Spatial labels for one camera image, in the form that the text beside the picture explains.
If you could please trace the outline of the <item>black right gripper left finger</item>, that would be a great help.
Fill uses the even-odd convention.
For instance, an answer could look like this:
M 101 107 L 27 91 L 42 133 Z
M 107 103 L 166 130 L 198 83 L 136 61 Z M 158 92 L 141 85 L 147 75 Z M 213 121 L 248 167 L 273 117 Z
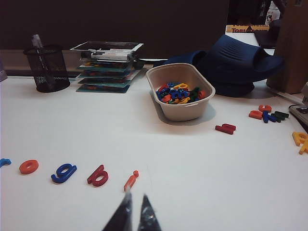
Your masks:
M 128 186 L 120 205 L 103 228 L 103 231 L 131 231 L 132 230 L 132 194 Z

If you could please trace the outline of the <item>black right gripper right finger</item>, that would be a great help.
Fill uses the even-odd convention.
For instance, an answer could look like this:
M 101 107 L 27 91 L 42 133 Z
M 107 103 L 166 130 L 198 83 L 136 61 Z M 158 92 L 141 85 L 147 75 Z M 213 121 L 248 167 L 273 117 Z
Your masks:
M 146 194 L 143 195 L 138 231 L 161 231 L 154 209 Z

